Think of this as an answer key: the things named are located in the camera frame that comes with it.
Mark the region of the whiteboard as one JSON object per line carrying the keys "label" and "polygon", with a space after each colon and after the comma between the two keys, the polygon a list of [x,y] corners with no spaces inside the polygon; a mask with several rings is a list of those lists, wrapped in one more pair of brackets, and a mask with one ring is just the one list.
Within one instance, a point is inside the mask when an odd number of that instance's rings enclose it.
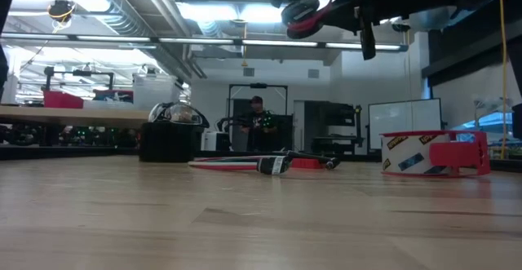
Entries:
{"label": "whiteboard", "polygon": [[380,150],[381,134],[442,129],[440,99],[368,105],[368,150]]}

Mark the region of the black wire spool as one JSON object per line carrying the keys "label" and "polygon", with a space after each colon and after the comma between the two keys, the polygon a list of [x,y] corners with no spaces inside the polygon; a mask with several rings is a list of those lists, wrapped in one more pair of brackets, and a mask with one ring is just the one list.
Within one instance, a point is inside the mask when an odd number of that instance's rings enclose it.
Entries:
{"label": "black wire spool", "polygon": [[286,27],[289,38],[308,38],[322,28],[315,22],[319,5],[318,0],[300,0],[284,8],[281,12],[281,22]]}

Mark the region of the red storage box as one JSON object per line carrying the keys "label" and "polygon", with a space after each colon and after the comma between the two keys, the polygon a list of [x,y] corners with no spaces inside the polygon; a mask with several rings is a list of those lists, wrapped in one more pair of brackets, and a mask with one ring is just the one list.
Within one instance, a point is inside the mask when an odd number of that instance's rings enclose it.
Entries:
{"label": "red storage box", "polygon": [[81,97],[61,91],[44,91],[43,104],[45,108],[83,108],[84,100]]}

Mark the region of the person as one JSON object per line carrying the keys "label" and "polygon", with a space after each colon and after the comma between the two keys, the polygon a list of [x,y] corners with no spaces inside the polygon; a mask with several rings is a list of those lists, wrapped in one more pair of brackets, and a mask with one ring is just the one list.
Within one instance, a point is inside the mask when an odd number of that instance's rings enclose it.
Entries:
{"label": "person", "polygon": [[248,152],[270,152],[276,149],[277,124],[273,115],[263,106],[263,98],[254,96],[250,99],[252,110],[246,114],[246,123],[241,130],[248,135]]}

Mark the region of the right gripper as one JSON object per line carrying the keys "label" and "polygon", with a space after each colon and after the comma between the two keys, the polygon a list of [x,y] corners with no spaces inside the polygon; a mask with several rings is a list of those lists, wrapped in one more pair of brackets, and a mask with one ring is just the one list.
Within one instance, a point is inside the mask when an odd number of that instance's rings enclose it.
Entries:
{"label": "right gripper", "polygon": [[385,19],[408,19],[405,4],[405,0],[329,0],[316,13],[315,22],[320,26],[334,26],[347,31],[361,30],[363,59],[371,60],[376,56],[373,27]]}

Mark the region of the red tape dispenser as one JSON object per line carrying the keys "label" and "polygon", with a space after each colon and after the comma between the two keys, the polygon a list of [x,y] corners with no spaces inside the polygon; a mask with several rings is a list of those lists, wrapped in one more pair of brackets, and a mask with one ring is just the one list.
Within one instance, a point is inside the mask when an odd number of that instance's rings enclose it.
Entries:
{"label": "red tape dispenser", "polygon": [[423,178],[461,178],[464,174],[462,168],[473,168],[474,176],[488,175],[491,172],[487,135],[482,131],[471,131],[471,141],[459,141],[459,135],[465,135],[465,131],[401,131],[384,133],[381,135],[448,135],[449,142],[431,144],[429,156],[431,163],[436,166],[447,166],[451,169],[448,175],[394,175],[405,177]]}

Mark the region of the black gantry frame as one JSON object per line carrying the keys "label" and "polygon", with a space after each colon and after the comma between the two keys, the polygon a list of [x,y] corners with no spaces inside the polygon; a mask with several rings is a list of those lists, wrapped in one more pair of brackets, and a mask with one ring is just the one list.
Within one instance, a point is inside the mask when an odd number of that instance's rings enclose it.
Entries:
{"label": "black gantry frame", "polygon": [[112,90],[114,88],[114,73],[112,72],[92,72],[87,70],[80,70],[75,69],[72,71],[56,71],[54,67],[48,66],[44,68],[44,75],[46,76],[46,81],[43,87],[44,91],[49,91],[51,89],[51,78],[55,74],[72,74],[75,77],[91,77],[92,75],[104,75],[108,76],[109,81],[108,84],[106,84],[106,87],[109,90]]}

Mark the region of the black frame stand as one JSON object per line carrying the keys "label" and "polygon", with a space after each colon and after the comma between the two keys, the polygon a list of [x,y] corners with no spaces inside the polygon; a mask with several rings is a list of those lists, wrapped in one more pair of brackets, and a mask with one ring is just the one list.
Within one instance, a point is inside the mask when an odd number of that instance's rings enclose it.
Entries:
{"label": "black frame stand", "polygon": [[241,130],[241,126],[246,123],[246,114],[252,110],[250,99],[256,95],[263,98],[264,108],[273,115],[277,124],[277,144],[273,151],[290,148],[292,117],[289,114],[289,87],[262,82],[231,84],[228,87],[227,116],[223,123],[226,132],[232,132],[232,146],[239,151],[247,151],[248,135]]}

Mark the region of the translucent storage box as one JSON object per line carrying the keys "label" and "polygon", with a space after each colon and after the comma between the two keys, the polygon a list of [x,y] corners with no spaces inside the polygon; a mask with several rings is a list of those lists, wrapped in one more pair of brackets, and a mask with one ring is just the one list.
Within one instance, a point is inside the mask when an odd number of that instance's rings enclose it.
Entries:
{"label": "translucent storage box", "polygon": [[156,104],[179,100],[181,89],[172,76],[133,74],[133,105],[137,110],[150,111]]}

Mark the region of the small red tool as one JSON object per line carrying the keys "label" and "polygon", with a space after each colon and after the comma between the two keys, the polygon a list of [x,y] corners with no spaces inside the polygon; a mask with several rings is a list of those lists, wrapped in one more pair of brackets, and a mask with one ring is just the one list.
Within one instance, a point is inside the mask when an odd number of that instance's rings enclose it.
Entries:
{"label": "small red tool", "polygon": [[338,158],[336,158],[336,157],[324,157],[324,156],[317,156],[317,155],[311,155],[311,154],[306,154],[306,153],[299,153],[299,152],[294,152],[294,151],[288,151],[286,153],[286,155],[290,159],[290,164],[291,164],[291,161],[294,158],[317,159],[322,164],[325,165],[324,169],[326,169],[326,170],[333,170],[340,164],[340,160]]}

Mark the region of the black shelving unit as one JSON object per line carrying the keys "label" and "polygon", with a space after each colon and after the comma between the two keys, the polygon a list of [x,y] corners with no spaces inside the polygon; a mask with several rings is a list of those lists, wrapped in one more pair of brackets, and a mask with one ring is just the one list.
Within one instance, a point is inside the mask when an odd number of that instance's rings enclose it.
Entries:
{"label": "black shelving unit", "polygon": [[328,101],[304,102],[303,148],[319,154],[351,154],[361,148],[362,107]]}

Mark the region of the long ceiling light bar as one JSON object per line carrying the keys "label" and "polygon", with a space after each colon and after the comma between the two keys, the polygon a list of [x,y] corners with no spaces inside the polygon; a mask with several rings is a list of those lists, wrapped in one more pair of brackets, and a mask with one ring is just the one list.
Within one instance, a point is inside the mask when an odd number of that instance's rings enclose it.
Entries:
{"label": "long ceiling light bar", "polygon": [[307,42],[307,41],[280,41],[266,39],[244,38],[157,38],[157,37],[127,37],[101,35],[74,35],[58,33],[0,33],[3,39],[43,40],[64,42],[115,42],[139,44],[188,44],[212,46],[278,46],[316,49],[362,50],[360,43],[354,42]]}

